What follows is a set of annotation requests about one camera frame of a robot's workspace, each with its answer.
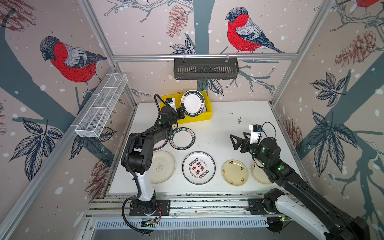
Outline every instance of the wallpaper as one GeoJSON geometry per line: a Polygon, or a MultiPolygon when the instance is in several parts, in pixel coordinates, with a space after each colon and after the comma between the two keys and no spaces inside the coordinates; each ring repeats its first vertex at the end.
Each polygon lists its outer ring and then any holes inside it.
{"type": "Polygon", "coordinates": [[[110,66],[77,1],[0,6],[3,220],[110,66]]]}
{"type": "Polygon", "coordinates": [[[100,138],[74,138],[12,239],[76,239],[92,199],[103,194],[132,110],[123,93],[100,138]]]}
{"type": "Polygon", "coordinates": [[[277,110],[315,189],[384,239],[384,9],[336,1],[277,110]]]}
{"type": "Polygon", "coordinates": [[[291,61],[239,61],[232,80],[176,80],[172,61],[119,63],[139,102],[154,102],[153,95],[205,90],[211,101],[270,101],[291,61]]]}
{"type": "Polygon", "coordinates": [[[90,2],[114,54],[138,55],[297,52],[322,1],[90,2]]]}

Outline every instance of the white wire basket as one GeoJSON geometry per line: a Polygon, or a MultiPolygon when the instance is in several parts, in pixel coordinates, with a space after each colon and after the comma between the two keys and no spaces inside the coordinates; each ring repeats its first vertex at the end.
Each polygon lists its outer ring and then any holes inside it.
{"type": "Polygon", "coordinates": [[[111,74],[75,130],[80,137],[100,137],[127,82],[125,74],[111,74]]]}

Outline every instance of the white tabletop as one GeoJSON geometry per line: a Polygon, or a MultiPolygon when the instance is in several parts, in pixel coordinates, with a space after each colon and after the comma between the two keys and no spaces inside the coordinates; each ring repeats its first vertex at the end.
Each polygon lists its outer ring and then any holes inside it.
{"type": "MultiPolygon", "coordinates": [[[[301,175],[268,102],[212,102],[212,109],[213,114],[210,120],[179,125],[179,127],[188,127],[194,131],[196,142],[191,148],[182,151],[176,150],[168,143],[161,149],[161,151],[167,151],[175,157],[176,169],[173,176],[167,181],[153,184],[157,194],[238,194],[265,191],[278,187],[275,183],[262,185],[256,182],[250,173],[250,165],[253,162],[250,154],[242,154],[240,149],[235,151],[229,138],[230,134],[243,138],[243,132],[249,132],[249,124],[263,124],[267,121],[271,122],[276,128],[276,139],[281,148],[280,159],[301,175]],[[185,157],[195,151],[208,153],[216,163],[214,177],[203,185],[188,182],[182,173],[182,163],[185,157]],[[222,176],[222,166],[230,159],[244,163],[248,169],[248,181],[240,187],[228,184],[222,176]]],[[[157,108],[154,103],[139,103],[130,133],[145,131],[153,126],[156,118],[157,108]]],[[[274,135],[273,127],[270,124],[265,124],[263,129],[268,136],[274,135]]],[[[133,193],[137,193],[137,189],[132,180],[132,175],[119,164],[109,194],[125,195],[133,193]]]]}

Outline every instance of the dark gray hanging basket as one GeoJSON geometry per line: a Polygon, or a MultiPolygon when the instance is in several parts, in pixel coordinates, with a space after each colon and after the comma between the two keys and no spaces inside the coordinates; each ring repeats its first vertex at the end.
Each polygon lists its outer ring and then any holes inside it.
{"type": "Polygon", "coordinates": [[[175,58],[176,80],[235,79],[239,73],[237,58],[175,58]]]}

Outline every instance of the yellow bin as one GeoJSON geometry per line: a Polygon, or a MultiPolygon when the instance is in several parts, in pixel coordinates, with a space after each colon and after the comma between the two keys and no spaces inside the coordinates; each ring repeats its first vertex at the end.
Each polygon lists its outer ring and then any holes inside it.
{"type": "MultiPolygon", "coordinates": [[[[180,119],[180,120],[177,121],[179,124],[183,124],[183,123],[187,123],[187,122],[198,122],[198,121],[204,121],[204,120],[211,119],[212,112],[213,112],[212,111],[211,100],[209,99],[206,91],[201,91],[200,93],[204,97],[205,107],[207,108],[207,112],[206,113],[200,113],[200,115],[198,115],[197,117],[190,117],[190,116],[186,115],[184,119],[180,119]]],[[[179,107],[181,107],[180,102],[181,102],[182,96],[183,96],[183,93],[181,93],[181,94],[174,94],[174,95],[166,95],[166,96],[162,96],[161,99],[163,99],[163,101],[165,102],[167,98],[175,98],[176,108],[179,108],[179,107]]],[[[162,108],[164,106],[165,106],[164,103],[160,104],[160,108],[162,108]]]]}

